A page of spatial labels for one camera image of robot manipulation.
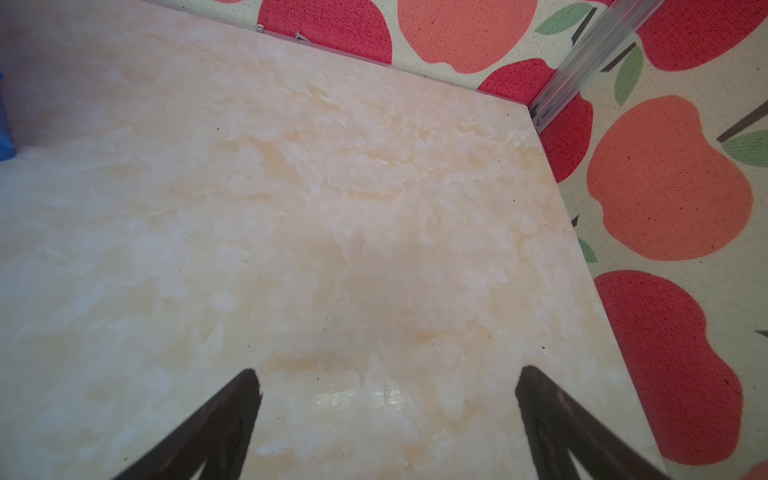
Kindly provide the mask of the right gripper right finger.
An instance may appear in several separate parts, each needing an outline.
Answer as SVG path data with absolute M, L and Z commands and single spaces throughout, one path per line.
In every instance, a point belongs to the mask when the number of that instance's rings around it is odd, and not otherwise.
M 525 366 L 515 395 L 540 479 L 665 479 L 544 372 Z

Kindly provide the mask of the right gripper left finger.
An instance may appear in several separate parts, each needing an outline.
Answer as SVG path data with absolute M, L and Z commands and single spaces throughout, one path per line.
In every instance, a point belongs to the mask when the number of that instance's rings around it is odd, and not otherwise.
M 261 399 L 256 372 L 253 369 L 241 371 L 117 477 L 238 479 Z

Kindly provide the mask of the blue plastic bin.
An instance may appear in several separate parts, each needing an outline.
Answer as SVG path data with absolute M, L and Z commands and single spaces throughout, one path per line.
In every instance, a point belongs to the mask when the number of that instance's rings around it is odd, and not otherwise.
M 10 160 L 16 154 L 16 146 L 8 123 L 3 99 L 0 99 L 0 160 Z

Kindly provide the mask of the right aluminium corner post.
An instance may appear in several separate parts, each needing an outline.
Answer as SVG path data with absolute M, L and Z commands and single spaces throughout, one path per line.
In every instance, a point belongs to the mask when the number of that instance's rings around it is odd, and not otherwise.
M 664 0 L 614 1 L 565 58 L 529 106 L 533 126 L 541 134 L 571 102 L 611 54 L 634 34 Z

